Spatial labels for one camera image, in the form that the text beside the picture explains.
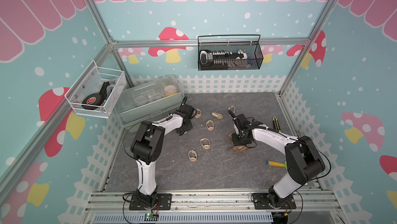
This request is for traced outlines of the cream watch front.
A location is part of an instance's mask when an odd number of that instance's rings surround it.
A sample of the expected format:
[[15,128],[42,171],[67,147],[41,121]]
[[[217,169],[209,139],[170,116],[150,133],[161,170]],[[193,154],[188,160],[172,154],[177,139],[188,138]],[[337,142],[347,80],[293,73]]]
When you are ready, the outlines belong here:
[[195,150],[190,150],[188,152],[188,158],[191,162],[196,162],[197,161],[197,153]]

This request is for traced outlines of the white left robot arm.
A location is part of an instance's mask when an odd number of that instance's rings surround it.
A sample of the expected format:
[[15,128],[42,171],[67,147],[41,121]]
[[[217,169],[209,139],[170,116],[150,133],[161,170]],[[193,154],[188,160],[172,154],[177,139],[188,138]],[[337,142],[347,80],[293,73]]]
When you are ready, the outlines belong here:
[[167,117],[155,121],[143,121],[134,137],[130,151],[139,167],[139,186],[141,195],[151,196],[156,192],[155,180],[156,160],[159,158],[164,136],[172,131],[183,135],[193,128],[191,119],[197,110],[183,104],[180,109]]

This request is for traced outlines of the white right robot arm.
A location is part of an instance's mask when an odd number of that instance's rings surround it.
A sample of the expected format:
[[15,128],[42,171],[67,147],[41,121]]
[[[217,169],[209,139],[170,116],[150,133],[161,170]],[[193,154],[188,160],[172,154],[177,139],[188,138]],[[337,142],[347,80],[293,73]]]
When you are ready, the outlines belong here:
[[234,146],[262,142],[280,151],[286,159],[287,173],[269,189],[268,199],[272,206],[286,200],[293,192],[304,186],[326,169],[325,155],[307,136],[289,136],[271,129],[265,124],[250,122],[244,114],[228,112],[233,119],[235,132],[232,134]]

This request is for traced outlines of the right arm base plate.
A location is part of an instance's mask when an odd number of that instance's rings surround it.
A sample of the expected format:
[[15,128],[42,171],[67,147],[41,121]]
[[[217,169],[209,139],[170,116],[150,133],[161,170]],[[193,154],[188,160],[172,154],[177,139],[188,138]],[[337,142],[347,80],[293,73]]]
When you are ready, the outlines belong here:
[[253,193],[250,200],[256,210],[284,210],[288,212],[296,209],[293,195],[279,198],[275,193]]

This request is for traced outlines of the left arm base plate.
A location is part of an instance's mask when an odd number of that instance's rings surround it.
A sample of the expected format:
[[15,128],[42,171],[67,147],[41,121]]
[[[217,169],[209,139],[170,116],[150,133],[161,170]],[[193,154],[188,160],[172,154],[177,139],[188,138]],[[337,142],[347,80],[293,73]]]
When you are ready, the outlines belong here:
[[172,203],[172,194],[145,195],[140,192],[134,194],[129,203],[130,211],[138,210],[170,210]]

